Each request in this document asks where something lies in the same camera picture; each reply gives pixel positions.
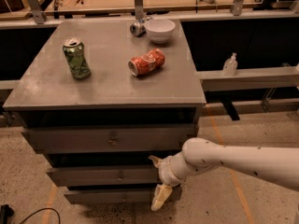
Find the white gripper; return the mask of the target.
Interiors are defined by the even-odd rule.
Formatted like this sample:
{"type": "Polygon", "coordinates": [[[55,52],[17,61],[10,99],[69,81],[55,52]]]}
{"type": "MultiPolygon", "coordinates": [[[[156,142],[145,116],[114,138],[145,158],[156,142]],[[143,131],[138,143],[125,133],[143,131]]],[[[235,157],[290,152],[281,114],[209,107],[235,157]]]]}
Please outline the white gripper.
{"type": "Polygon", "coordinates": [[[151,204],[151,210],[158,211],[172,194],[172,187],[175,187],[184,181],[183,178],[178,176],[183,162],[180,156],[168,156],[164,159],[160,159],[150,155],[149,159],[152,161],[153,165],[158,168],[159,177],[163,182],[162,185],[157,185],[151,204]]]}

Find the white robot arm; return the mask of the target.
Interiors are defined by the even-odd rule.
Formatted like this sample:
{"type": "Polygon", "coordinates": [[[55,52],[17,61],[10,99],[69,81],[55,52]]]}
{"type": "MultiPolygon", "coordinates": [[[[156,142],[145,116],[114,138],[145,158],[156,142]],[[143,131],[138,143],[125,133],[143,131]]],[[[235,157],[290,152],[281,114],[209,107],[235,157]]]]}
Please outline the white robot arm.
{"type": "Polygon", "coordinates": [[[174,156],[151,156],[161,183],[154,191],[151,209],[157,211],[173,188],[189,176],[225,167],[275,185],[299,190],[299,149],[294,147],[238,147],[215,144],[203,138],[187,140],[174,156]]]}

